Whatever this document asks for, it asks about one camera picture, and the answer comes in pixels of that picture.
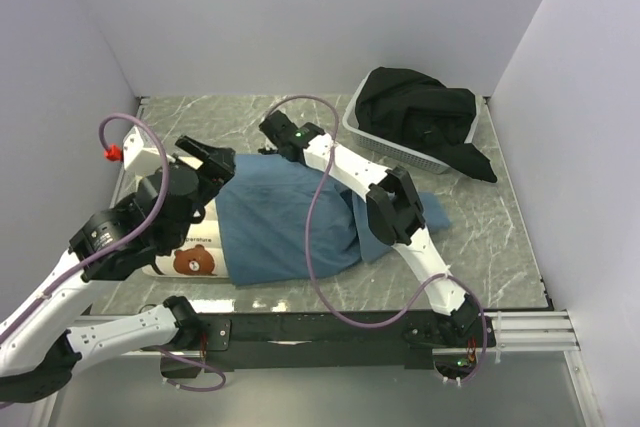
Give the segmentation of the blue fabric pillowcase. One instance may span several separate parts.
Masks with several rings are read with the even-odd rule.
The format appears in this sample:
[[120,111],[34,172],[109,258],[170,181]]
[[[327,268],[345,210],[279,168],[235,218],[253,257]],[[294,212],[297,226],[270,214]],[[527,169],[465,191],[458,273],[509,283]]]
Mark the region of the blue fabric pillowcase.
[[319,171],[278,155],[239,155],[217,195],[222,248],[236,286],[336,276],[390,252],[364,201]]

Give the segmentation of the cream pillow with bear print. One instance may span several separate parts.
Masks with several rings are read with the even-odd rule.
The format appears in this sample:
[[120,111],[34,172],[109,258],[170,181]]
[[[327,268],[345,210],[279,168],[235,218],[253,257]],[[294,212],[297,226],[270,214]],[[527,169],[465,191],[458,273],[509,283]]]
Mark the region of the cream pillow with bear print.
[[229,280],[216,201],[205,206],[204,219],[189,228],[184,244],[168,256],[159,256],[154,265],[141,269],[147,276]]

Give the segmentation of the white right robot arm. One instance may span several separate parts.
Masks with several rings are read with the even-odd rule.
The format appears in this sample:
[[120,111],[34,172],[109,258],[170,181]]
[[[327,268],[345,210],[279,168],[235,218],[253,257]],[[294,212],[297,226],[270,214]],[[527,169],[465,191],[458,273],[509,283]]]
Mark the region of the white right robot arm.
[[320,127],[311,123],[298,127],[282,112],[269,114],[259,129],[282,157],[321,172],[322,181],[340,182],[364,201],[370,231],[401,256],[420,282],[411,300],[427,296],[444,342],[466,347],[479,340],[482,347],[488,346],[488,323],[481,303],[451,275],[440,256],[406,169],[368,161]]

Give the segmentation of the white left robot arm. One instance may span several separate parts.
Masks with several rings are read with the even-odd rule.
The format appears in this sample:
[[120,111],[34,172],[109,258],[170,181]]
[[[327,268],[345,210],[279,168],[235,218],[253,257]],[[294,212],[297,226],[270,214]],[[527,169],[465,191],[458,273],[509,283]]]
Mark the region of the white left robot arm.
[[235,152],[188,136],[176,147],[198,160],[169,159],[135,192],[92,215],[72,237],[47,279],[1,324],[1,404],[44,399],[105,360],[155,346],[206,344],[207,327],[184,296],[102,325],[75,321],[135,271],[181,248],[205,207],[233,178]]

